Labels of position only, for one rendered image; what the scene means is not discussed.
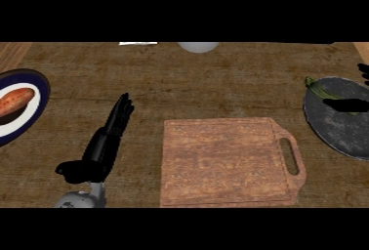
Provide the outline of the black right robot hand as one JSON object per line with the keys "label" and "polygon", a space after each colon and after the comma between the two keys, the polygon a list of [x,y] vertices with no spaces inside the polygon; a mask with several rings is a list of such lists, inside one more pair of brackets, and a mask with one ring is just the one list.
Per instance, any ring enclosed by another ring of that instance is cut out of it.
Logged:
{"label": "black right robot hand", "polygon": [[[358,65],[362,71],[362,77],[367,79],[365,84],[369,86],[369,64],[361,63]],[[369,102],[359,99],[333,100],[324,99],[327,104],[339,112],[368,112]]]}

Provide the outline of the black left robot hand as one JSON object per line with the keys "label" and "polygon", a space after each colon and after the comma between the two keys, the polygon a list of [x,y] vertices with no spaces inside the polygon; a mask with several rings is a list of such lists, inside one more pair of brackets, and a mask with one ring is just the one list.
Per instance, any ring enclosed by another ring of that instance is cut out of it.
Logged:
{"label": "black left robot hand", "polygon": [[111,110],[105,125],[97,130],[80,160],[67,161],[55,172],[70,184],[103,183],[110,175],[119,153],[123,134],[135,106],[129,94],[123,94]]}

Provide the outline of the green squash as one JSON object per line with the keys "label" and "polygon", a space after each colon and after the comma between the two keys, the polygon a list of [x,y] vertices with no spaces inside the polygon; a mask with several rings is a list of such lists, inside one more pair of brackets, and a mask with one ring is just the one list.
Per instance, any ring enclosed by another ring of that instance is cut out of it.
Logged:
{"label": "green squash", "polygon": [[[312,92],[312,94],[321,99],[333,99],[333,100],[343,100],[343,97],[336,96],[334,94],[331,94],[324,86],[321,85],[321,83],[318,82],[318,80],[312,77],[306,77],[305,80],[305,85],[308,90]],[[358,115],[361,112],[346,112],[349,115]]]}

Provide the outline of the dark grey round pan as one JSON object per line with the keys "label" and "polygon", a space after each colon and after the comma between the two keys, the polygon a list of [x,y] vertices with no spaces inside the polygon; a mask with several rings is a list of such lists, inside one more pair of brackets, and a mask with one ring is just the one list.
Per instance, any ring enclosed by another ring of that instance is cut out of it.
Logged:
{"label": "dark grey round pan", "polygon": [[[337,76],[317,80],[336,96],[369,102],[369,88],[355,81]],[[303,110],[309,126],[327,145],[346,156],[369,161],[369,111],[358,115],[336,111],[308,88]]]}

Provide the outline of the brown wooden cutting board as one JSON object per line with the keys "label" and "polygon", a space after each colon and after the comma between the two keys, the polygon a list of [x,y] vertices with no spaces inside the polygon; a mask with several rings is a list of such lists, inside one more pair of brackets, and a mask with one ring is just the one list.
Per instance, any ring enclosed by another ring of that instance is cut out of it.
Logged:
{"label": "brown wooden cutting board", "polygon": [[163,207],[289,206],[305,182],[297,141],[269,117],[165,122]]}

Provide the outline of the blue and white plate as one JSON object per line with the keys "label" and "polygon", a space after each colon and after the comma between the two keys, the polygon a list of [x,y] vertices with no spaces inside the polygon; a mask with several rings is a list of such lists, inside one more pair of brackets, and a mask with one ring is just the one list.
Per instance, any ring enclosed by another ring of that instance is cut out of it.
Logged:
{"label": "blue and white plate", "polygon": [[0,117],[0,146],[7,145],[27,131],[41,117],[51,95],[46,76],[33,69],[20,68],[0,73],[0,99],[20,89],[33,90],[26,105]]}

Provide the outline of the orange sweet potato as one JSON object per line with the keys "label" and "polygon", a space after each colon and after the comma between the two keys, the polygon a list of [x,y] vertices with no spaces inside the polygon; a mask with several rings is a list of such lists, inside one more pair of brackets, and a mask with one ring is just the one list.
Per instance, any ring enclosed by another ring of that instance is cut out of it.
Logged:
{"label": "orange sweet potato", "polygon": [[0,117],[18,111],[35,97],[33,88],[21,88],[11,91],[0,99]]}

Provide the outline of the pale grey round object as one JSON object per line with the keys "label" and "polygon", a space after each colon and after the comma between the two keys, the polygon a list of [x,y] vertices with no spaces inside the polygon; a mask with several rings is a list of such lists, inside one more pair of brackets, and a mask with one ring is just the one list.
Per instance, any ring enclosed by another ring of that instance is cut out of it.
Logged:
{"label": "pale grey round object", "polygon": [[218,42],[179,42],[179,46],[191,53],[203,54],[210,52],[216,47]]}

